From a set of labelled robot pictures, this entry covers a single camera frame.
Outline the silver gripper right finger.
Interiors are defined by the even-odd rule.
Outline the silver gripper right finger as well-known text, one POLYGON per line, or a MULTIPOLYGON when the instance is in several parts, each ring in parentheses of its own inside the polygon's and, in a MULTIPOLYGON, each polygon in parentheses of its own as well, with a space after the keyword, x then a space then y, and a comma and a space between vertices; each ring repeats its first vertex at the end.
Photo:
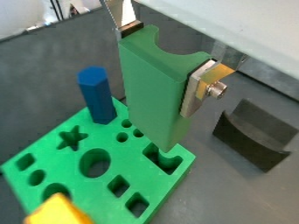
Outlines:
POLYGON ((221 42, 215 42, 211 58, 195 69, 181 99, 180 115, 191 117, 207 97, 220 99, 227 85, 220 81, 239 70, 247 55, 221 42))

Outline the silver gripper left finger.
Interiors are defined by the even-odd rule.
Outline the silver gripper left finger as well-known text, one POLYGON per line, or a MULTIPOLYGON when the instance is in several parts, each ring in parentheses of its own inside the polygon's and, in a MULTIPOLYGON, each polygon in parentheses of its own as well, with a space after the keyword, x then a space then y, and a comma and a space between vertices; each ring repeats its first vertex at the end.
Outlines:
POLYGON ((144 27, 144 23, 136 19, 132 0, 101 0, 101 6, 112 18, 117 40, 144 27))

